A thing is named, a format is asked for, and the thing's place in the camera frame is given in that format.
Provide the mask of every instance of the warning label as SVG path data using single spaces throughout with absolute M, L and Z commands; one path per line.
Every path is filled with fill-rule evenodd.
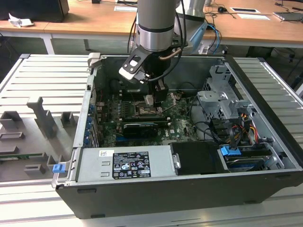
M 147 151 L 113 154 L 114 179 L 140 178 L 150 176 L 151 166 Z

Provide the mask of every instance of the metal cylinder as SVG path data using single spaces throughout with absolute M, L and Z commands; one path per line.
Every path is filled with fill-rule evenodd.
M 184 9 L 185 15 L 187 19 L 197 20 L 197 21 L 204 21 L 204 13 L 203 13 L 203 6 L 205 0 L 183 0 L 184 2 Z M 182 6 L 181 4 L 177 8 L 177 12 L 182 14 Z
M 172 44 L 175 8 L 178 0 L 138 0 L 139 44 L 159 52 Z

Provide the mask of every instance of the desk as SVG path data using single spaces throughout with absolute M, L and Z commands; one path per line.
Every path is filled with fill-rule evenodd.
M 54 54 L 53 38 L 84 39 L 86 49 L 89 49 L 88 40 L 127 40 L 130 27 L 135 17 L 134 12 L 114 11 L 114 0 L 92 4 L 90 0 L 69 0 L 70 11 L 63 23 L 35 22 L 33 27 L 17 28 L 7 21 L 0 21 L 0 32 L 4 36 L 39 37 L 44 40 L 47 52 Z M 224 4 L 229 12 L 230 7 L 256 8 L 262 14 L 272 14 L 274 11 L 285 11 L 275 6 L 274 0 L 217 0 Z M 302 8 L 302 4 L 284 1 L 285 7 Z M 268 16 L 270 20 L 241 19 L 234 15 L 218 15 L 215 24 L 222 33 L 221 44 L 295 47 L 303 48 L 303 24 L 280 22 L 276 16 Z M 214 39 L 213 31 L 207 31 L 204 42 Z

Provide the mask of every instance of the table leg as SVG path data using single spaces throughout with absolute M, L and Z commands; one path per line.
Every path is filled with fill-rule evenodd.
M 89 51 L 89 50 L 90 50 L 88 39 L 84 39 L 84 47 L 85 47 L 85 50 L 86 50 L 86 51 Z
M 53 44 L 51 37 L 43 37 L 43 41 L 47 50 L 48 54 L 55 54 L 55 51 L 53 50 Z

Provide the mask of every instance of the white paper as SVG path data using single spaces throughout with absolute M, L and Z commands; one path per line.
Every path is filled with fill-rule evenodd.
M 18 28 L 21 28 L 22 26 L 31 26 L 34 25 L 30 19 L 19 19 L 17 17 L 12 16 L 9 13 L 9 22 Z
M 238 13 L 237 15 L 242 19 L 270 20 L 268 17 L 264 15 L 252 15 L 252 14 L 242 14 L 242 13 Z
M 137 7 L 115 6 L 114 11 L 137 12 Z

